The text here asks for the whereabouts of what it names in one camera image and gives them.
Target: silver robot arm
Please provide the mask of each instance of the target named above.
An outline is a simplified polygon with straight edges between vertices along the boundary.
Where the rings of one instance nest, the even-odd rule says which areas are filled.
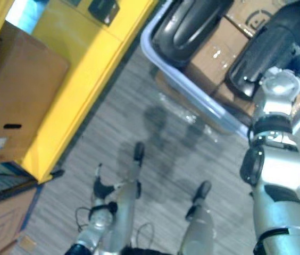
[[[254,254],[300,254],[300,154],[291,129],[300,78],[272,67],[254,102],[253,138],[240,175],[252,186],[257,245]]]

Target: cardboard box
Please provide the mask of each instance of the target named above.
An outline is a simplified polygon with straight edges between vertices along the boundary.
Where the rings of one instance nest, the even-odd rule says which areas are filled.
[[[184,73],[207,94],[215,91],[224,80],[235,58],[248,39],[227,19],[190,61]]]
[[[0,201],[0,251],[19,237],[22,223],[36,190],[33,188]]]
[[[0,31],[0,162],[25,155],[68,68],[42,42],[5,22]]]
[[[233,107],[234,110],[247,114],[248,116],[252,116],[255,111],[255,104],[253,102],[245,101],[236,96],[228,89],[225,83],[218,87],[213,98],[220,103],[225,103],[226,105]]]
[[[17,240],[14,240],[9,245],[7,245],[5,248],[3,248],[0,251],[0,255],[10,255],[15,247],[15,245],[18,243]]]
[[[234,0],[226,18],[247,36],[253,37],[285,4],[284,0]]]

